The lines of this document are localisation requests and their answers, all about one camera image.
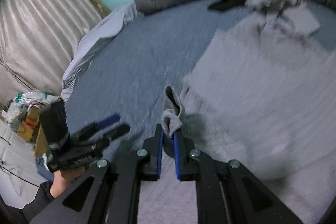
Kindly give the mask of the person left forearm black sleeve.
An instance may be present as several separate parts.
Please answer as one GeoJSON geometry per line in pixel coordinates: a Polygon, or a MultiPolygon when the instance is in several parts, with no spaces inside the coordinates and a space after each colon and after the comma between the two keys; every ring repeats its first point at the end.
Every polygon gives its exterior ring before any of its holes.
{"type": "Polygon", "coordinates": [[[51,187],[51,181],[40,184],[34,200],[21,209],[21,216],[24,219],[23,223],[30,223],[35,216],[54,200],[50,192],[51,187]]]}

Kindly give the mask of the person left hand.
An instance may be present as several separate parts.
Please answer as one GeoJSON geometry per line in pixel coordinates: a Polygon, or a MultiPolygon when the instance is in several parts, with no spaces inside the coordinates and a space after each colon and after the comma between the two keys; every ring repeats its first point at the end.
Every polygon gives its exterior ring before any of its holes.
{"type": "Polygon", "coordinates": [[[57,170],[54,173],[54,181],[50,188],[53,198],[60,196],[71,184],[71,182],[85,172],[85,167],[77,167],[69,170],[57,170]]]}

